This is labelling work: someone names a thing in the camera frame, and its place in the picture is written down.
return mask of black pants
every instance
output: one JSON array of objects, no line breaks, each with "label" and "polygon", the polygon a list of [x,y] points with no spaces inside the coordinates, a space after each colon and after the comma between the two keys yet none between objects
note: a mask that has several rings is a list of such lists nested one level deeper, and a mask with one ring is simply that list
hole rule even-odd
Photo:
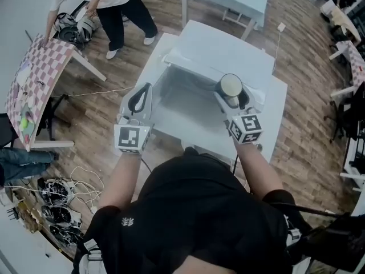
[{"label": "black pants", "polygon": [[157,34],[157,27],[141,0],[129,0],[123,5],[96,9],[96,12],[110,40],[109,51],[120,49],[124,44],[124,26],[121,13],[142,29],[146,38],[153,38]]}]

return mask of helmet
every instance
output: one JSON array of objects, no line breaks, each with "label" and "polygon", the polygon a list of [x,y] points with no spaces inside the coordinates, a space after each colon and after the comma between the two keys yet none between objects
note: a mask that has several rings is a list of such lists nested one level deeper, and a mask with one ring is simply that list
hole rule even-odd
[{"label": "helmet", "polygon": [[76,227],[80,228],[81,223],[81,214],[75,212],[68,207],[64,206],[42,206],[42,215],[49,221],[50,223],[56,224],[63,228]]},{"label": "helmet", "polygon": [[76,246],[84,238],[83,233],[73,227],[65,229],[57,225],[51,225],[50,232],[65,247]]},{"label": "helmet", "polygon": [[73,45],[77,45],[78,38],[79,38],[79,30],[76,26],[67,26],[61,29],[60,32],[58,32],[58,38],[61,41],[65,41],[68,43],[72,43]]},{"label": "helmet", "polygon": [[70,186],[63,180],[39,178],[38,190],[43,201],[49,206],[67,205],[74,198]]},{"label": "helmet", "polygon": [[92,34],[96,30],[96,26],[89,17],[84,16],[77,24],[78,41],[80,43],[87,43],[91,40]]},{"label": "helmet", "polygon": [[54,24],[54,29],[56,31],[61,31],[61,29],[65,27],[76,26],[76,22],[72,16],[69,14],[62,12],[57,15],[57,19]]}]

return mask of wooden floor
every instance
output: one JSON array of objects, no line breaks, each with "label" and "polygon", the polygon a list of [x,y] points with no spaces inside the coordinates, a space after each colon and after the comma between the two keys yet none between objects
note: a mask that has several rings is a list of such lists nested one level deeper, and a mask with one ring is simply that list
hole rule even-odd
[{"label": "wooden floor", "polygon": [[[181,0],[143,0],[162,33],[181,32]],[[240,37],[243,28],[222,21],[222,8],[202,1],[190,2],[190,19]],[[319,15],[318,7],[310,0],[269,0],[265,27],[253,32],[248,42],[264,48],[275,56],[278,42],[277,26],[286,25],[281,34],[274,75],[288,84],[286,105],[271,165],[277,170],[298,204],[334,212],[352,211],[358,193],[352,184],[339,177],[346,141],[329,139],[334,124],[323,120],[332,115],[330,93],[348,81],[346,71],[336,62],[329,61],[330,36],[327,25]],[[54,95],[84,94],[134,86],[154,46],[143,45],[144,34],[131,22],[125,25],[125,46],[117,57],[107,61],[105,54],[108,39],[100,28],[84,53],[90,62],[107,76],[102,82],[76,62],[66,67]],[[72,123],[70,129],[56,127],[56,138],[74,139],[75,147],[57,149],[60,160],[49,170],[51,176],[69,178],[76,166],[95,171],[108,178],[118,160],[113,147],[113,125],[123,95],[126,91],[99,95],[72,97],[63,102],[59,115]],[[182,153],[179,142],[162,136],[148,143],[143,158],[151,168]],[[148,171],[144,165],[135,196],[141,189]],[[77,169],[76,180],[87,180],[97,188],[101,185],[93,174]],[[73,200],[71,207],[82,213],[83,229],[90,223],[89,209]],[[322,224],[323,219],[305,218],[311,225]]]}]

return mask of power outlet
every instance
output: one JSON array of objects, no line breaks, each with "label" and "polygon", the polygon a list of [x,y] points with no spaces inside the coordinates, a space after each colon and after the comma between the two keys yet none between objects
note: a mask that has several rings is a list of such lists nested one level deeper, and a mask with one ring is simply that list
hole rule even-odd
[{"label": "power outlet", "polygon": [[278,26],[278,31],[282,32],[285,29],[286,25],[284,23],[280,23]]}]

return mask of pink checkered pattern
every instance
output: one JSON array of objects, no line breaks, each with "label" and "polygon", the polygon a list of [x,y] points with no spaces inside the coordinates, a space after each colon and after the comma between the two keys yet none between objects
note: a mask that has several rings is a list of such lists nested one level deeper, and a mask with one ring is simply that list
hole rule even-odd
[{"label": "pink checkered pattern", "polygon": [[[20,67],[25,63],[27,59],[33,65],[31,73],[27,79],[27,82],[22,87],[22,90],[28,93],[27,98],[35,95],[35,102],[31,108],[31,113],[32,118],[36,124],[39,124],[40,122],[42,112],[51,95],[52,89],[55,85],[55,81],[58,79],[66,63],[71,58],[72,51],[75,49],[75,46],[69,43],[59,41],[57,39],[50,39],[45,48],[41,48],[40,50],[38,50],[38,45],[42,38],[43,36],[40,34],[35,37],[33,43],[31,44],[28,52],[25,54],[23,61],[19,66],[20,69]],[[21,109],[15,110],[15,103],[16,101],[20,100],[17,99],[17,89],[19,88],[19,84],[16,80],[19,69],[15,75],[14,81],[11,84],[10,91],[7,95],[5,109],[21,142],[25,146],[26,150],[30,151],[31,145],[34,143],[35,140],[36,131],[33,131],[29,142],[25,143],[25,139],[23,138],[23,135],[19,128],[20,122],[16,121],[17,116],[20,115],[21,110],[27,102],[26,100],[24,100],[23,102],[21,102]],[[44,85],[41,86],[39,83],[37,83],[37,81],[43,82]]]},{"label": "pink checkered pattern", "polygon": [[351,41],[346,43],[351,63],[352,81],[355,87],[359,87],[365,81],[365,61]]}]

